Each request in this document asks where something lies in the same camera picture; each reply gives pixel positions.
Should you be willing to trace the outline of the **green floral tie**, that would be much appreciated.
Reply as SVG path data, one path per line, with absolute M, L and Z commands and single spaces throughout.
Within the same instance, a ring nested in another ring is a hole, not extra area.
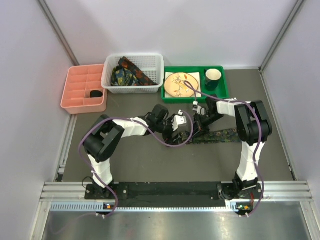
M 176 135 L 175 144 L 180 145 L 186 142 L 187 145 L 201 145 L 201 144 L 219 144 L 219 143 L 241 143 L 236 128 L 228 128 L 210 132 L 190 133 L 189 131 L 182 131 Z

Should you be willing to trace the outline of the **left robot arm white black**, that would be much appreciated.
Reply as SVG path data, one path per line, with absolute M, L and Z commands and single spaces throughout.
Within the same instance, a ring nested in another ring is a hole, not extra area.
M 102 115 L 95 123 L 93 131 L 83 142 L 83 147 L 88 155 L 93 168 L 93 183 L 96 192 L 102 198 L 109 198 L 114 191 L 111 184 L 113 176 L 111 173 L 111 156 L 115 152 L 119 142 L 123 138 L 148 136 L 151 133 L 162 134 L 163 142 L 167 145 L 178 145 L 173 134 L 178 128 L 187 123 L 182 111 L 169 116 L 169 110 L 163 105 L 157 104 L 151 112 L 144 116 L 124 119 L 108 119 Z

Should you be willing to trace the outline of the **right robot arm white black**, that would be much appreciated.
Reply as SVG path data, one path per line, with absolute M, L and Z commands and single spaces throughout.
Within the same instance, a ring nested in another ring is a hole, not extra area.
M 273 132 L 271 121 L 262 101 L 239 102 L 235 98 L 217 101 L 206 98 L 206 107 L 193 102 L 192 144 L 241 143 L 238 169 L 230 185 L 221 185 L 219 194 L 226 200 L 245 198 L 260 190 L 258 164 L 260 154 Z M 210 125 L 224 116 L 234 117 L 235 128 L 211 131 Z

